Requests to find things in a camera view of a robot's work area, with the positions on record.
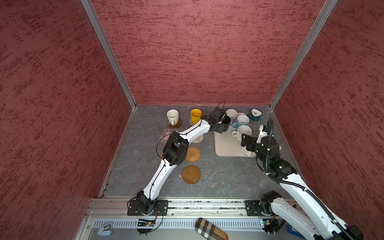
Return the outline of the yellow mug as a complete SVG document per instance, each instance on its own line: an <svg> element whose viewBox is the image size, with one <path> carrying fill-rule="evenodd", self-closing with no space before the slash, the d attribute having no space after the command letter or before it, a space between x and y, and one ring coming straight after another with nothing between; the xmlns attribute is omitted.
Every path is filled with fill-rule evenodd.
<svg viewBox="0 0 384 240"><path fill-rule="evenodd" d="M193 109L190 115L192 123L197 124L201 119L202 111L200 109Z"/></svg>

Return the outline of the multicolour woven round coaster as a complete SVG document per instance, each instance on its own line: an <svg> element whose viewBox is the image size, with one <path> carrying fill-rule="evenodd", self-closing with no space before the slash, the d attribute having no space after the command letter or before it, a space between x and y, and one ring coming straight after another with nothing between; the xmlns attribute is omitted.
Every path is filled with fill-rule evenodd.
<svg viewBox="0 0 384 240"><path fill-rule="evenodd" d="M199 136L198 138L196 138L194 141L193 141L193 143L200 143L202 140L203 140L203 138L204 138L204 136L203 135L201 135L201 136Z"/></svg>

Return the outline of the dark amber round coaster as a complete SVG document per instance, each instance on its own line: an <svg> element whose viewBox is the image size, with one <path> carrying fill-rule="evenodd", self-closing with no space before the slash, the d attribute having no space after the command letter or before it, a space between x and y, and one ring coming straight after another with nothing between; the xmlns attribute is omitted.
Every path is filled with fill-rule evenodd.
<svg viewBox="0 0 384 240"><path fill-rule="evenodd" d="M182 125L182 123L183 123L183 120L181 118L179 118L178 123L176 125L172 125L169 121L167 121L167 124L171 129L179 128Z"/></svg>

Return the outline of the rattan round coaster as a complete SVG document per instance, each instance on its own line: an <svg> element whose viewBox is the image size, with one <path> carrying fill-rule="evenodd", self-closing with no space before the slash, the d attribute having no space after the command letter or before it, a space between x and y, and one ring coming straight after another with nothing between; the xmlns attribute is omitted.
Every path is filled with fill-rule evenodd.
<svg viewBox="0 0 384 240"><path fill-rule="evenodd" d="M188 162L194 163L201 158L201 152L196 147L189 147L186 155L186 160Z"/></svg>

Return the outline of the white mug with handle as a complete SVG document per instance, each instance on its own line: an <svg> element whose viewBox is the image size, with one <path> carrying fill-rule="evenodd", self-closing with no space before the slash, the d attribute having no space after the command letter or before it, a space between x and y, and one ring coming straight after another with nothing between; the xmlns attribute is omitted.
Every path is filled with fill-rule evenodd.
<svg viewBox="0 0 384 240"><path fill-rule="evenodd" d="M167 111L168 122L171 126L176 126L179 122L179 112L175 109Z"/></svg>

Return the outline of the pink flower coaster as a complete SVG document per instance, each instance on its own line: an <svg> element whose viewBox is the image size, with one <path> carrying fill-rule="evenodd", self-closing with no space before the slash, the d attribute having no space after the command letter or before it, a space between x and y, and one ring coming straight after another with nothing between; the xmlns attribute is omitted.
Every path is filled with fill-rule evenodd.
<svg viewBox="0 0 384 240"><path fill-rule="evenodd" d="M179 130L178 129L164 129L162 135L159 138L159 141L161 143L166 143L168 141L171 133L173 133L173 132L178 133Z"/></svg>

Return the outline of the brown wooden round coaster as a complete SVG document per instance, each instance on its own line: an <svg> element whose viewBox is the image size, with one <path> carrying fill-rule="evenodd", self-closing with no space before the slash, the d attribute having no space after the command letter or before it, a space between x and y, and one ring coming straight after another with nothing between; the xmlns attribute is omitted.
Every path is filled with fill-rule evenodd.
<svg viewBox="0 0 384 240"><path fill-rule="evenodd" d="M182 178L187 184L195 184L201 178L201 171L198 167L189 165L183 169Z"/></svg>

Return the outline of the black mug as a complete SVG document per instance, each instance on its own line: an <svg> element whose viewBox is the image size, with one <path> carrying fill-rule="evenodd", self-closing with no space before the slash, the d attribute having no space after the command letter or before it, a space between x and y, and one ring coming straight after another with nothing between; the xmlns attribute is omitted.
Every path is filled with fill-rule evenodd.
<svg viewBox="0 0 384 240"><path fill-rule="evenodd" d="M222 122L221 126L223 127L223 131L226 132L231 124L231 118L229 116L226 116Z"/></svg>

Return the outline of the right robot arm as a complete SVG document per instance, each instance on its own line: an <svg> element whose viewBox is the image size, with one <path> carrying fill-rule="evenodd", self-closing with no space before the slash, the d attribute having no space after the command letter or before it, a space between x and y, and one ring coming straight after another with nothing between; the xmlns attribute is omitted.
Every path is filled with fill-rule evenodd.
<svg viewBox="0 0 384 240"><path fill-rule="evenodd" d="M364 235L355 225L349 226L334 214L306 185L297 170L281 158L280 146L272 135L258 139L241 136L241 146L256 154L266 175L285 189L303 209L290 207L285 199L271 191L262 196L261 212L277 215L292 225L307 240L362 240Z"/></svg>

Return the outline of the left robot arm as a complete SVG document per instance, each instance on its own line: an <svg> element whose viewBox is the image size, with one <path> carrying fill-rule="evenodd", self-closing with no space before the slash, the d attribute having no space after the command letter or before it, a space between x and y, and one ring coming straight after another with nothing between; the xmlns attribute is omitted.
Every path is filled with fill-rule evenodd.
<svg viewBox="0 0 384 240"><path fill-rule="evenodd" d="M162 160L158 169L148 185L136 196L145 215L149 215L153 211L160 190L170 173L186 159L190 143L211 131L221 134L226 126L223 123L226 116L224 110L216 108L213 113L202 116L195 125L187 130L170 134L163 148Z"/></svg>

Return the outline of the beige tray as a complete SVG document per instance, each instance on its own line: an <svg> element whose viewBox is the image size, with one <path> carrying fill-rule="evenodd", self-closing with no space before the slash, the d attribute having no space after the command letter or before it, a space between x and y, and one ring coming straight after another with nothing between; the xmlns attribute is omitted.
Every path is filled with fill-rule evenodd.
<svg viewBox="0 0 384 240"><path fill-rule="evenodd" d="M229 129L222 134L214 133L215 138L215 152L219 157L242 157L252 158L255 157L255 153L251 153L241 147L241 142L232 137L232 131L237 130L229 126Z"/></svg>

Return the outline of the white blue mug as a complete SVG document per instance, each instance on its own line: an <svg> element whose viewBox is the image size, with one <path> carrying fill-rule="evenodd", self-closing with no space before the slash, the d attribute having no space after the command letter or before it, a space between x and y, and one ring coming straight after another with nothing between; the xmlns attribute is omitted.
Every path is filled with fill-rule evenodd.
<svg viewBox="0 0 384 240"><path fill-rule="evenodd" d="M232 124L232 127L238 129L240 126L246 126L250 122L250 119L246 115L238 115L236 121Z"/></svg>

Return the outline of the plaid case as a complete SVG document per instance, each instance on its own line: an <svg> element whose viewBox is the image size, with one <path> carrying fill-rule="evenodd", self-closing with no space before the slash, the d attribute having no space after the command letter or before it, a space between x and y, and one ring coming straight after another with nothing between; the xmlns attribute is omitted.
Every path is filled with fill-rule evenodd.
<svg viewBox="0 0 384 240"><path fill-rule="evenodd" d="M207 240L228 240L229 237L226 232L216 227L209 221L199 218L195 223L195 230L198 234Z"/></svg>

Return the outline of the small stapler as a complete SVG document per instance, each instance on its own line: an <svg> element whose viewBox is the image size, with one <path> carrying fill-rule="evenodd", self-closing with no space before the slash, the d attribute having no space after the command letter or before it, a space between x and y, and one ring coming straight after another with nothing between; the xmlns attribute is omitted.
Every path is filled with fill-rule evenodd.
<svg viewBox="0 0 384 240"><path fill-rule="evenodd" d="M101 236L101 237L111 236L112 233L113 233L113 230L112 230L112 224L111 223L108 223L108 224L98 228L98 231L97 231L98 236Z"/></svg>

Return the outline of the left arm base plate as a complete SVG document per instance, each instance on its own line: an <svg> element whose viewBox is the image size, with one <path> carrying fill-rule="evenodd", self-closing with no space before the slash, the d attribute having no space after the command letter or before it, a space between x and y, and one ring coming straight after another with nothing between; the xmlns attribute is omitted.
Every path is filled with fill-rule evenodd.
<svg viewBox="0 0 384 240"><path fill-rule="evenodd" d="M128 216L166 216L168 212L169 201L157 200L150 203L147 207L140 205L137 199L128 202Z"/></svg>

